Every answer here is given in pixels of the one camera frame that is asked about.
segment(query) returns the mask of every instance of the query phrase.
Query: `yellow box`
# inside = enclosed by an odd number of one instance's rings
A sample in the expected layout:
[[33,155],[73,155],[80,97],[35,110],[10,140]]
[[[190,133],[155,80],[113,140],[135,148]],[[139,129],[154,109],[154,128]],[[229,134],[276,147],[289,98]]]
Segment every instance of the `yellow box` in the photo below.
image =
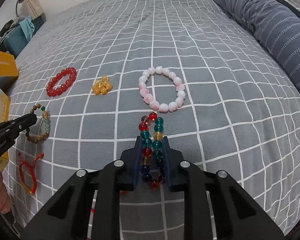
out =
[[13,55],[0,51],[0,88],[6,91],[19,76]]

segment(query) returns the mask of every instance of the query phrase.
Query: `teal bead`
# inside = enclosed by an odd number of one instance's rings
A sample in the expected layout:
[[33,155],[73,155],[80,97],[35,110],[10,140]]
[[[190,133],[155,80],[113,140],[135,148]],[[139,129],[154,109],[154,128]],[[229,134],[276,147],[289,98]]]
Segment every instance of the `teal bead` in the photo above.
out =
[[153,141],[153,143],[152,143],[152,148],[153,148],[154,150],[160,150],[161,147],[162,147],[162,142],[160,142],[160,141],[158,141],[158,140]]
[[158,116],[155,120],[154,120],[154,123],[155,124],[161,124],[163,125],[163,118]]
[[150,137],[150,133],[148,131],[141,131],[140,136],[142,139],[146,139]]
[[156,125],[154,126],[154,130],[155,130],[156,132],[163,132],[163,125],[162,125],[162,124],[156,124]]
[[150,138],[143,139],[142,144],[144,147],[151,147],[152,140]]

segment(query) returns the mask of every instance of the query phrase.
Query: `pink and white bead bracelet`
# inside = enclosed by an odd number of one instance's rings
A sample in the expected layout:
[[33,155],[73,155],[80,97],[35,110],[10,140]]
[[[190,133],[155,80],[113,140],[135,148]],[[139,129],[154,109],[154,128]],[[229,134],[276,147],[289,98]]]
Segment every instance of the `pink and white bead bracelet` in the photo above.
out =
[[[175,101],[171,102],[169,105],[167,104],[159,104],[158,101],[153,99],[152,94],[149,93],[149,90],[146,86],[146,81],[148,80],[150,75],[153,75],[154,73],[157,74],[163,74],[165,76],[168,76],[170,79],[173,80],[173,83],[176,85],[176,91],[177,98]],[[145,101],[147,104],[149,104],[150,108],[153,110],[158,110],[159,112],[173,112],[178,109],[178,107],[181,107],[183,105],[184,99],[186,97],[185,85],[182,84],[181,78],[177,77],[177,75],[170,71],[168,68],[162,68],[161,66],[158,66],[156,68],[150,67],[147,70],[143,71],[142,76],[139,77],[139,89],[140,89],[140,95],[143,97],[143,101]]]

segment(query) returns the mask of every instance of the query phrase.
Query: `metal bolt head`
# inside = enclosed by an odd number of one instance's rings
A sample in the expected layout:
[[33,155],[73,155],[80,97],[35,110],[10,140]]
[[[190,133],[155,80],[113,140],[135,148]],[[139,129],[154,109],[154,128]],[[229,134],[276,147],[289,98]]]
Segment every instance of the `metal bolt head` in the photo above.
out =
[[83,177],[84,175],[86,175],[86,171],[85,170],[78,170],[76,174],[77,174],[78,177]]
[[189,168],[190,167],[190,162],[183,161],[183,162],[180,163],[180,166],[182,168]]
[[228,176],[228,173],[226,171],[218,171],[218,176],[220,178],[226,178]]
[[124,162],[122,160],[116,160],[114,162],[114,166],[116,166],[116,167],[121,167],[123,165],[124,165]]

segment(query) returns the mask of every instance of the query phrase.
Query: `bed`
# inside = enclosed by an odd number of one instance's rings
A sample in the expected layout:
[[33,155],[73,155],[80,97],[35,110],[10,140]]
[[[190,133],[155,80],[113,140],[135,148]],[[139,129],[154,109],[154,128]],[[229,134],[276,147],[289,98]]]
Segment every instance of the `bed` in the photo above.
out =
[[[186,86],[183,107],[160,114],[171,148],[204,170],[228,171],[285,234],[300,219],[300,92],[213,0],[91,0],[47,21],[16,62],[10,119],[41,103],[51,120],[44,143],[21,134],[9,150],[4,182],[22,225],[77,169],[102,169],[133,147],[141,116],[151,112],[137,79],[159,65]],[[49,98],[47,83],[68,66],[77,69],[76,82]],[[113,90],[96,96],[91,86],[103,75]],[[162,75],[147,86],[159,102],[175,97]],[[41,127],[38,116],[31,134]],[[20,184],[18,152],[28,161],[45,154],[35,169],[34,196]],[[164,185],[152,191],[139,180],[136,191],[121,196],[120,210],[122,239],[183,238],[183,194]]]

